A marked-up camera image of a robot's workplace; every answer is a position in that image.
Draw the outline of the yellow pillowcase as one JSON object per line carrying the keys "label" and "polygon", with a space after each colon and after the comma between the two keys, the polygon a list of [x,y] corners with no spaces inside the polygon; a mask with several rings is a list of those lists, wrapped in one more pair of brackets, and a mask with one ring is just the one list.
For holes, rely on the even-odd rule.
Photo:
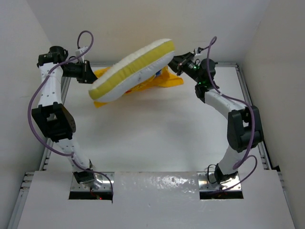
{"label": "yellow pillowcase", "polygon": [[89,96],[95,107],[104,106],[126,94],[142,92],[151,88],[170,88],[184,84],[181,77],[176,76],[164,67],[157,71],[153,68],[135,68],[125,66],[97,70],[97,80],[89,89]]}

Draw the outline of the cream white pillow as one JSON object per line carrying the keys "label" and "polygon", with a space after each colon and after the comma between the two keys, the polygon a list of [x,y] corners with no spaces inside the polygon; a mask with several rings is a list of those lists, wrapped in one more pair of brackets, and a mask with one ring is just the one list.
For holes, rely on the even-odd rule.
{"label": "cream white pillow", "polygon": [[88,93],[95,102],[109,103],[147,81],[173,59],[175,45],[160,39],[126,56],[95,80]]}

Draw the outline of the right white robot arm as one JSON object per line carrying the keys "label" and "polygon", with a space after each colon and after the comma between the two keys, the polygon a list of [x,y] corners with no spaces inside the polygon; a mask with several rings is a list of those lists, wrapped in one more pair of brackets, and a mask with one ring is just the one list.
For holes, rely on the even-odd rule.
{"label": "right white robot arm", "polygon": [[177,75],[185,73],[193,79],[197,98],[227,120],[228,148],[213,173],[213,182],[220,184],[237,175],[239,167],[250,157],[251,149],[263,141],[264,133],[259,109],[221,93],[214,81],[215,62],[209,58],[197,61],[195,56],[191,52],[174,56],[169,67]]}

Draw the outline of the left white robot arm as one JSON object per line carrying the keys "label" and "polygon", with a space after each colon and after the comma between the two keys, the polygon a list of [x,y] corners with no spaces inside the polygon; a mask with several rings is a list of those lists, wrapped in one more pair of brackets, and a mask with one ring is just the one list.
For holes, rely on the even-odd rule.
{"label": "left white robot arm", "polygon": [[76,78],[79,83],[92,84],[97,80],[90,63],[78,58],[70,62],[68,51],[60,46],[52,46],[49,52],[39,55],[37,67],[41,72],[40,100],[36,108],[30,109],[30,119],[34,120],[42,134],[61,148],[59,154],[67,157],[78,184],[93,187],[97,177],[92,163],[80,150],[74,137],[76,123],[65,108],[61,98],[62,77]]}

